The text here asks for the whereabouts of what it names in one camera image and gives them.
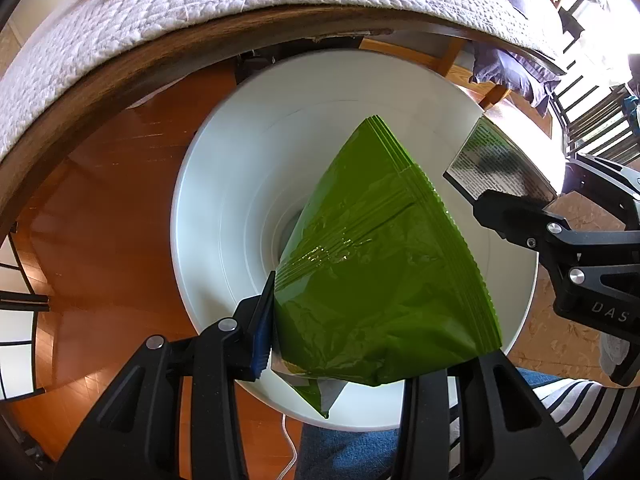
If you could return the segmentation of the silver foil printed packet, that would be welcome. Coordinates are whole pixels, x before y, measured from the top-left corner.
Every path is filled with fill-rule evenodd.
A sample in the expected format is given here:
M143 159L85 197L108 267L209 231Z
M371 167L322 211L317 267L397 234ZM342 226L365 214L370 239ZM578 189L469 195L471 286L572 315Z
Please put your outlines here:
M564 174L565 158L543 132L503 129L482 116L442 176L469 203L496 191L548 205L560 195Z

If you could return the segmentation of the green plastic pouch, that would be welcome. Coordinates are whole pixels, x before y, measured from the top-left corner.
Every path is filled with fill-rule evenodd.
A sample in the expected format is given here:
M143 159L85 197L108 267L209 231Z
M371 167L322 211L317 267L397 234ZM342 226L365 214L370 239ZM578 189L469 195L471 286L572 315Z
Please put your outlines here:
M381 117L321 177L274 280L277 362L321 416L347 384L392 384L494 352L498 316L431 180Z

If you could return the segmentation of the white round trash bin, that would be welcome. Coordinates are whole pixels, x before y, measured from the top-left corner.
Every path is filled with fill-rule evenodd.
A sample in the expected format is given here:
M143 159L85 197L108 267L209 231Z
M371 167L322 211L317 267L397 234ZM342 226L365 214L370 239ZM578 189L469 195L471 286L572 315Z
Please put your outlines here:
M365 50L296 56L244 81L198 130L172 202L171 259L193 326L205 330L262 290L322 174L360 122L378 115L468 242L511 348L532 303L537 256L482 228L444 177L481 114L442 76Z

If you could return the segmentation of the striped shirt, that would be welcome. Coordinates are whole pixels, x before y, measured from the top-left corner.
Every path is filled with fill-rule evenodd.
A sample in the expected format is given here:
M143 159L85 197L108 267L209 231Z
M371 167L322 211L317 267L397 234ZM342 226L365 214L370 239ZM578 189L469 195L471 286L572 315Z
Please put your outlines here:
M524 368L520 373L572 447L584 477L592 478L639 418L639 389L605 387L590 379L559 378Z

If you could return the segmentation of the purple pillow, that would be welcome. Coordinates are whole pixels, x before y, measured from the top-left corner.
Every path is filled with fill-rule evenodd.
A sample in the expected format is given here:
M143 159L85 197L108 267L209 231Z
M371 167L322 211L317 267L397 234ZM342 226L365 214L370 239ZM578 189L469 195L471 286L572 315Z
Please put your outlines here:
M529 23L539 29L538 36L550 41L550 58L560 52L563 29L559 13L550 0L508 0ZM474 64L469 82L491 82L519 94L540 116L547 114L551 93L561 76L521 55L474 42Z

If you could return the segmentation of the shoji sliding door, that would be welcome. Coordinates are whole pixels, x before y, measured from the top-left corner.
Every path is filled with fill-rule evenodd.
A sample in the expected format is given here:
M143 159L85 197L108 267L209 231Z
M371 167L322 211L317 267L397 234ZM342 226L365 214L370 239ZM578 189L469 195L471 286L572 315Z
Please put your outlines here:
M38 314L49 311L25 272L12 232L1 243L0 384L1 401L17 401L43 393L37 387Z

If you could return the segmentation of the blue jeans leg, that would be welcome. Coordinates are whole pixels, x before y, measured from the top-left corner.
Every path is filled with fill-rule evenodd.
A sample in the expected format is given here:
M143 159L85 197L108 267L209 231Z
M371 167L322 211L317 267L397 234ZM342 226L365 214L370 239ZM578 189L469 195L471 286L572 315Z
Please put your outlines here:
M398 429L351 432L304 425L294 478L386 479L398 438Z

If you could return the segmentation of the pink quilted bed cover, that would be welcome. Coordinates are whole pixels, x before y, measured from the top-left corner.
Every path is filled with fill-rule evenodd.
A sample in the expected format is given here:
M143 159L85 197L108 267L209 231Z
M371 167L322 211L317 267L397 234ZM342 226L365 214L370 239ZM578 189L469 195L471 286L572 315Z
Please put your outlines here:
M88 73L178 30L234 21L265 26L306 11L420 15L484 32L509 46L556 58L561 25L553 6L529 18L509 0L66 0L32 33L1 78L1 154Z

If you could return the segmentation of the wooden bunk bed frame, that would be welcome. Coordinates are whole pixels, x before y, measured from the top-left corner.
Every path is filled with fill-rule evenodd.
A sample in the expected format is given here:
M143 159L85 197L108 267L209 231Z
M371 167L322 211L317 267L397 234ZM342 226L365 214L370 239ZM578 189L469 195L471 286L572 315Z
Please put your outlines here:
M559 73L540 51L443 18L372 6L273 6L216 18L154 39L92 70L26 129L1 163L1 231L64 157L100 125L179 78L240 53L304 38L389 34L396 29L489 42Z

